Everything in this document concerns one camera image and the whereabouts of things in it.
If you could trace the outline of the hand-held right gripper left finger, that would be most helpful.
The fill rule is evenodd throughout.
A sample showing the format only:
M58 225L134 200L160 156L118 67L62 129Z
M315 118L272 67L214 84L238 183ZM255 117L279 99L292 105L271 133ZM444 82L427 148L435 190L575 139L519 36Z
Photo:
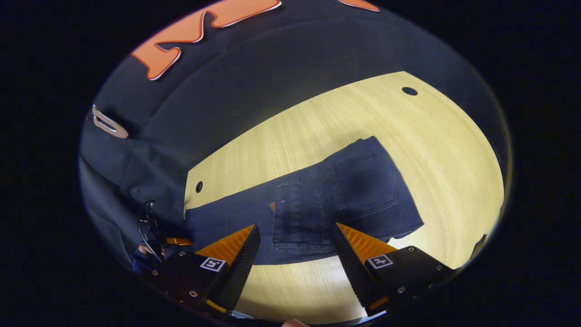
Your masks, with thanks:
M198 251L180 250L160 258L147 273L147 285L179 306L214 318L226 318L241 292L260 246L258 226L251 225Z

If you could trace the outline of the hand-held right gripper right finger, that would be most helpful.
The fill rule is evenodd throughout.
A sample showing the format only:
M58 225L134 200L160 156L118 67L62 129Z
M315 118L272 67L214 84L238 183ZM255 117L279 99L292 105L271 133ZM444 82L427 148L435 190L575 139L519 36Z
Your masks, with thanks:
M333 245L369 316L404 310L456 273L416 246L397 249L341 223L333 227Z

